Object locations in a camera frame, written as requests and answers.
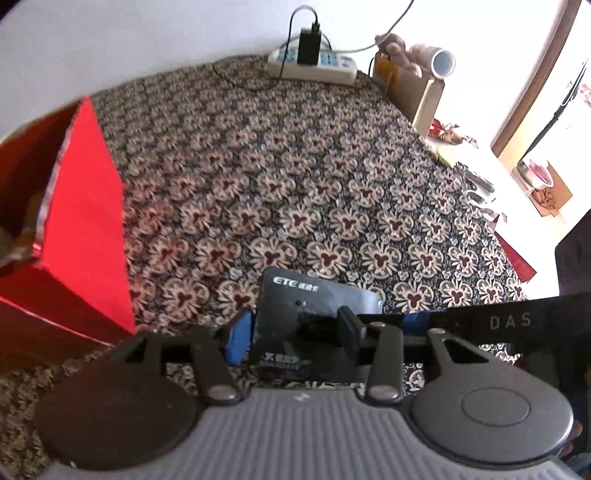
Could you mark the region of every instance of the charger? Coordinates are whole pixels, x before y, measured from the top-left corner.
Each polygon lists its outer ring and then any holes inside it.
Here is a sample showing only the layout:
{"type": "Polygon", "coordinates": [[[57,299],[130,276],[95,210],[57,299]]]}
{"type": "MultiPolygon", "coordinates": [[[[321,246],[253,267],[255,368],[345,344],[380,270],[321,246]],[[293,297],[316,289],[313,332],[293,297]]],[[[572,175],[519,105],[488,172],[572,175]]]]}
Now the charger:
{"type": "Polygon", "coordinates": [[[312,28],[301,29],[297,51],[297,63],[299,65],[318,65],[321,40],[322,33],[318,21],[312,24],[312,28]]]}

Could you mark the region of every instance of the floral pattern fabric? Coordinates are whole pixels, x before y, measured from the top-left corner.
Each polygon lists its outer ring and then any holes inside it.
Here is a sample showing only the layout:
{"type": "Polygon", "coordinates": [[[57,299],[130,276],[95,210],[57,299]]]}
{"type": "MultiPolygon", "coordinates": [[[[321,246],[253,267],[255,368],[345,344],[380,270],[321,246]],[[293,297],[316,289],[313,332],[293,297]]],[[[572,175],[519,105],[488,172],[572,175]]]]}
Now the floral pattern fabric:
{"type": "MultiPolygon", "coordinates": [[[[460,179],[365,75],[354,87],[275,83],[264,66],[217,64],[259,92],[205,65],[93,98],[125,188],[139,330],[224,324],[256,305],[272,265],[376,291],[386,312],[523,298],[460,179]]],[[[484,348],[507,359],[502,345],[484,348]]],[[[39,396],[82,365],[0,376],[0,461],[17,477],[48,461],[33,424],[39,396]]],[[[407,388],[420,388],[422,371],[405,370],[407,388]]],[[[190,383],[190,369],[170,373],[190,383]]]]}

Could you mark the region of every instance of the power strip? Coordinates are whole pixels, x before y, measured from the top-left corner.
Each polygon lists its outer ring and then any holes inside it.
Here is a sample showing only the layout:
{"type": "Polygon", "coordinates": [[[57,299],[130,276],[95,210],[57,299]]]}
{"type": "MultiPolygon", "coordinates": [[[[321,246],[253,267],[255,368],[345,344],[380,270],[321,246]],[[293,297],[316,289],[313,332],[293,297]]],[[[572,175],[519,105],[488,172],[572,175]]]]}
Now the power strip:
{"type": "MultiPolygon", "coordinates": [[[[321,51],[318,57],[318,65],[299,65],[297,63],[297,48],[287,50],[282,79],[308,80],[310,82],[339,83],[341,85],[353,85],[357,78],[357,65],[352,58],[321,51]]],[[[279,78],[281,64],[285,49],[280,48],[269,55],[267,72],[270,76],[279,78]]]]}

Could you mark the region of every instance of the gray plastic housing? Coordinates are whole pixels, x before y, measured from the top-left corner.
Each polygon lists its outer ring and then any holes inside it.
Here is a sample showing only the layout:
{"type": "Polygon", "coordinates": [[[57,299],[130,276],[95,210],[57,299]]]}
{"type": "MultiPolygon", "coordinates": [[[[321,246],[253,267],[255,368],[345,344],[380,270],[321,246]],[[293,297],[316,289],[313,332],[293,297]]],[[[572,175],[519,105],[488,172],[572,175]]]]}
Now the gray plastic housing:
{"type": "Polygon", "coordinates": [[[462,465],[427,447],[394,408],[353,390],[256,388],[212,407],[180,445],[120,471],[51,464],[40,480],[559,480],[579,478],[558,460],[519,470],[462,465]]]}

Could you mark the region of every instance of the wooden door frame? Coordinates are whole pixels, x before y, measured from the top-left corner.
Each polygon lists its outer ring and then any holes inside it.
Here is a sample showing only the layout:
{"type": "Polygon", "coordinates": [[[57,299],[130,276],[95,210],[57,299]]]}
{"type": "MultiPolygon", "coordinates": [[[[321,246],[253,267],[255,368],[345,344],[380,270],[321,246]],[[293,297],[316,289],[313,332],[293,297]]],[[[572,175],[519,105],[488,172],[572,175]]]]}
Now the wooden door frame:
{"type": "Polygon", "coordinates": [[[542,91],[546,80],[550,76],[556,61],[567,38],[570,30],[573,28],[574,19],[577,17],[582,0],[563,0],[562,11],[557,18],[557,24],[552,35],[548,38],[545,53],[521,96],[517,106],[514,108],[511,116],[506,121],[497,138],[491,144],[491,150],[495,156],[499,157],[505,147],[511,141],[511,138],[517,132],[521,122],[530,111],[538,95],[542,91]]]}

